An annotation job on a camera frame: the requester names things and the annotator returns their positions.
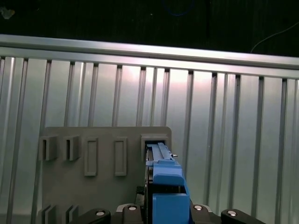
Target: gray plastic board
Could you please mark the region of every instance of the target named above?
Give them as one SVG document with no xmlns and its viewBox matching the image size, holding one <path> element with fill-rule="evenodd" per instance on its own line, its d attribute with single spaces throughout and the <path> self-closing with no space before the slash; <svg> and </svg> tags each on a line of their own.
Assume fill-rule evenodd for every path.
<svg viewBox="0 0 299 224">
<path fill-rule="evenodd" d="M 66 224 L 94 208 L 114 213 L 134 203 L 144 185 L 146 141 L 164 141 L 167 127 L 48 127 L 39 140 L 43 209 L 38 223 Z"/>
</svg>

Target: corrugated metal wall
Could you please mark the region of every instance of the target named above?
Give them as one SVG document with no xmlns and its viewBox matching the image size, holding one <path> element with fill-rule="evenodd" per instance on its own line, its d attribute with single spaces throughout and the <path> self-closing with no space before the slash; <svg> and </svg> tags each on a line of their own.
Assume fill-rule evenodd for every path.
<svg viewBox="0 0 299 224">
<path fill-rule="evenodd" d="M 44 127 L 169 126 L 195 203 L 299 223 L 297 80 L 117 64 L 1 58 L 0 213 L 35 206 Z"/>
</svg>

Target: metal panel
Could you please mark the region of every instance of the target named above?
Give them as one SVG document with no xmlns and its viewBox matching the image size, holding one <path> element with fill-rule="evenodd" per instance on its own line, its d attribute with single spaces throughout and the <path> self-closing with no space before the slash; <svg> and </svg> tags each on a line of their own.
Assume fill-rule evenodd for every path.
<svg viewBox="0 0 299 224">
<path fill-rule="evenodd" d="M 226 75 L 225 90 L 224 90 L 224 113 L 223 113 L 223 139 L 222 139 L 222 160 L 221 174 L 218 190 L 218 211 L 221 212 L 231 207 L 232 200 L 232 164 L 234 163 L 233 156 L 234 140 L 235 140 L 235 125 L 236 125 L 236 99 L 239 94 L 239 78 L 235 75 Z"/>
<path fill-rule="evenodd" d="M 153 126 L 161 126 L 162 125 L 162 112 L 164 106 L 164 69 L 157 69 L 155 73 L 154 79 L 154 104 L 153 104 Z"/>
<path fill-rule="evenodd" d="M 144 84 L 144 100 L 142 107 L 142 126 L 150 126 L 153 104 L 153 82 L 154 68 L 146 69 L 146 78 Z"/>
<path fill-rule="evenodd" d="M 19 139 L 14 148 L 19 149 L 19 160 L 15 185 L 11 186 L 11 190 L 14 189 L 13 204 L 8 205 L 13 205 L 13 214 L 31 213 L 46 64 L 45 60 L 29 59 L 28 61 L 21 125 L 18 127 L 16 137 Z"/>
<path fill-rule="evenodd" d="M 93 126 L 111 126 L 116 65 L 99 64 L 96 81 Z"/>
<path fill-rule="evenodd" d="M 294 128 L 294 145 L 292 148 L 292 157 L 294 158 L 294 163 L 292 164 L 292 180 L 291 180 L 291 198 L 290 198 L 290 220 L 291 224 L 299 223 L 299 81 L 296 80 L 296 87 L 295 87 L 295 108 L 296 108 L 296 119 L 295 121 L 295 128 Z"/>
<path fill-rule="evenodd" d="M 172 130 L 172 151 L 178 155 L 177 160 L 181 164 L 184 159 L 187 87 L 188 71 L 170 70 L 166 126 Z"/>
<path fill-rule="evenodd" d="M 296 157 L 293 155 L 293 149 L 296 148 L 294 143 L 296 140 L 296 81 L 288 80 L 286 85 L 286 111 L 285 111 L 285 134 L 284 134 L 284 153 L 282 155 L 282 191 L 281 191 L 281 204 L 280 204 L 280 214 L 281 223 L 292 222 L 292 205 L 290 203 L 290 198 L 292 196 L 292 182 L 296 178 L 293 176 L 293 166 L 296 163 Z"/>
<path fill-rule="evenodd" d="M 217 75 L 214 126 L 213 126 L 213 142 L 211 151 L 210 164 L 210 192 L 208 204 L 210 208 L 218 213 L 219 190 L 221 181 L 221 167 L 223 157 L 223 112 L 224 112 L 224 74 Z"/>
<path fill-rule="evenodd" d="M 140 67 L 122 68 L 117 126 L 135 126 Z"/>
<path fill-rule="evenodd" d="M 82 86 L 82 98 L 80 104 L 79 126 L 88 126 L 90 99 L 93 81 L 93 63 L 86 63 L 84 68 L 84 79 Z"/>
<path fill-rule="evenodd" d="M 194 203 L 205 203 L 212 73 L 194 73 L 186 178 Z"/>
<path fill-rule="evenodd" d="M 8 221 L 40 208 L 45 126 L 169 126 L 193 202 L 299 222 L 298 59 L 52 39 L 43 48 L 39 38 L 20 49 L 2 37 L 0 213 Z"/>
<path fill-rule="evenodd" d="M 0 100 L 0 119 L 2 120 L 0 122 L 0 213 L 6 213 L 8 207 L 22 68 L 22 59 L 6 59 L 5 77 L 11 81 L 8 84 L 6 83 L 2 88 L 3 91 L 4 88 L 8 90 L 8 92 L 6 91 L 6 94 L 8 94 L 7 100 L 4 97 Z"/>
<path fill-rule="evenodd" d="M 259 159 L 256 216 L 266 223 L 275 222 L 281 90 L 281 79 L 265 78 L 261 145 L 256 155 Z"/>
<path fill-rule="evenodd" d="M 69 73 L 70 62 L 52 61 L 45 114 L 46 127 L 64 125 Z"/>
<path fill-rule="evenodd" d="M 69 101 L 67 105 L 67 126 L 79 126 L 81 97 L 85 65 L 76 62 L 71 70 L 71 85 L 69 86 Z"/>
<path fill-rule="evenodd" d="M 254 164 L 256 149 L 256 124 L 258 102 L 258 77 L 241 76 L 238 133 L 234 170 L 233 207 L 251 214 Z"/>
</svg>

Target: silver screw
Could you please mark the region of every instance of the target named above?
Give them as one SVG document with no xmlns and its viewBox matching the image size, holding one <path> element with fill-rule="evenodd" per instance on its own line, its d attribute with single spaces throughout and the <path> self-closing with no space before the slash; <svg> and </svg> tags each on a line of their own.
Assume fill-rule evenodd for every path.
<svg viewBox="0 0 299 224">
<path fill-rule="evenodd" d="M 194 208 L 198 211 L 202 210 L 202 207 L 200 205 L 195 205 Z"/>
<path fill-rule="evenodd" d="M 129 210 L 134 211 L 134 210 L 136 210 L 136 207 L 135 206 L 131 206 L 131 207 L 129 207 Z"/>
<path fill-rule="evenodd" d="M 236 216 L 236 215 L 237 215 L 237 213 L 235 213 L 234 211 L 228 211 L 228 214 L 229 214 L 230 216 Z"/>
<path fill-rule="evenodd" d="M 105 213 L 104 213 L 103 211 L 98 211 L 96 215 L 97 215 L 97 216 L 103 216 L 104 214 L 105 214 Z"/>
</svg>

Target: aluminum rail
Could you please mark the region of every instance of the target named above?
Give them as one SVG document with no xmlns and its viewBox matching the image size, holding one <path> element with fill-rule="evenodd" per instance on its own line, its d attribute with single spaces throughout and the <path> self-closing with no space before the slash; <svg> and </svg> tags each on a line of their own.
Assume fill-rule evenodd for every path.
<svg viewBox="0 0 299 224">
<path fill-rule="evenodd" d="M 93 42 L 29 36 L 0 35 L 0 47 L 64 51 L 74 53 L 133 56 L 189 62 L 221 63 L 299 70 L 299 58 L 222 51 Z"/>
</svg>

